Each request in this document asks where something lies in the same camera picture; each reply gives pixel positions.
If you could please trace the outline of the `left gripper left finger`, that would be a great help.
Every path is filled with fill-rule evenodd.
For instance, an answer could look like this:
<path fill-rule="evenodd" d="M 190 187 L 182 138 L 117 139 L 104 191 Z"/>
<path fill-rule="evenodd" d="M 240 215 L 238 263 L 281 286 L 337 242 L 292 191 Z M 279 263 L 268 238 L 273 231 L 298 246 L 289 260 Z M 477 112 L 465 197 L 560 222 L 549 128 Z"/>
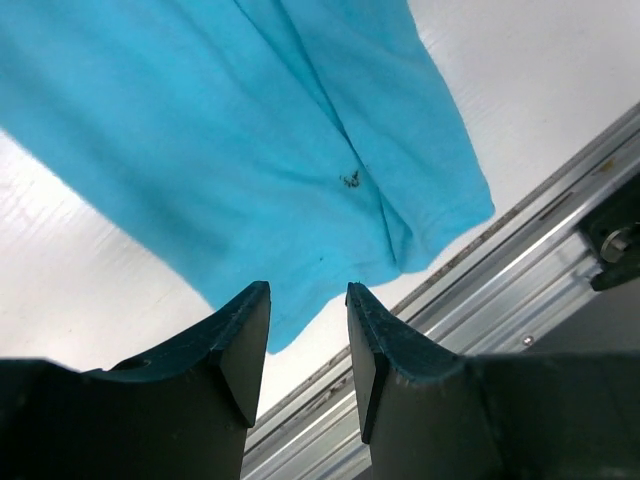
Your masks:
<path fill-rule="evenodd" d="M 1 364 L 5 479 L 236 479 L 257 419 L 270 287 L 110 370 Z"/>

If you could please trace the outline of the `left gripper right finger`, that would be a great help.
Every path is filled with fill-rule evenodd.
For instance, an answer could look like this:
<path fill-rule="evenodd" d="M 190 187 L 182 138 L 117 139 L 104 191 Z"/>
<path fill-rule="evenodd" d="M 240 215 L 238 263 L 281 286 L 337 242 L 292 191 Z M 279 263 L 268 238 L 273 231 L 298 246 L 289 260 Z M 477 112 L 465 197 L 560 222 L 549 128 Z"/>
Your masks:
<path fill-rule="evenodd" d="M 360 283 L 346 294 L 376 479 L 635 479 L 635 352 L 457 355 Z"/>

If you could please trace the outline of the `turquoise t shirt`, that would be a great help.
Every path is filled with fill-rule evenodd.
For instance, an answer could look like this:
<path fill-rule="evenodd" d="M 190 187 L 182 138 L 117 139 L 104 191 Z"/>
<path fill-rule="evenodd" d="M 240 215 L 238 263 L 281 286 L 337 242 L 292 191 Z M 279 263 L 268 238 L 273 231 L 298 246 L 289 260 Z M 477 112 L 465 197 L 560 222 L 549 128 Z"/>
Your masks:
<path fill-rule="evenodd" d="M 273 354 L 494 213 L 404 1 L 5 1 L 1 125 Z"/>

